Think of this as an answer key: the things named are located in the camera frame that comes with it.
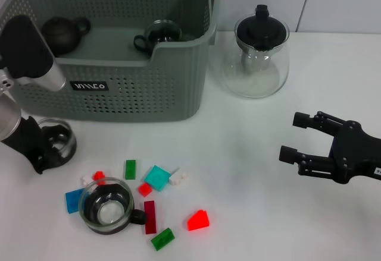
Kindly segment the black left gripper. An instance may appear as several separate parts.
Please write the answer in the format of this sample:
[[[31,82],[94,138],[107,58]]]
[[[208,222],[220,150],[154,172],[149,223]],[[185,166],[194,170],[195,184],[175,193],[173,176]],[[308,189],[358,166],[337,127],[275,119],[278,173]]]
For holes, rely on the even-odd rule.
[[[64,138],[45,137],[32,117],[22,118],[13,133],[1,142],[27,158],[38,174],[58,167],[58,160],[52,158],[52,152],[64,155]]]

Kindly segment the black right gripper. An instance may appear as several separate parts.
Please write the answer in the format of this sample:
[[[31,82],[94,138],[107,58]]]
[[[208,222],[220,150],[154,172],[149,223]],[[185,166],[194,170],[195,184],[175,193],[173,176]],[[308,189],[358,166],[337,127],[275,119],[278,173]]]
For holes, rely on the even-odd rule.
[[[380,180],[380,139],[365,133],[356,121],[344,121],[319,111],[315,116],[296,112],[293,126],[313,128],[333,136],[330,155],[307,155],[282,146],[279,161],[298,165],[298,174],[325,178],[347,184],[351,178],[364,176]]]

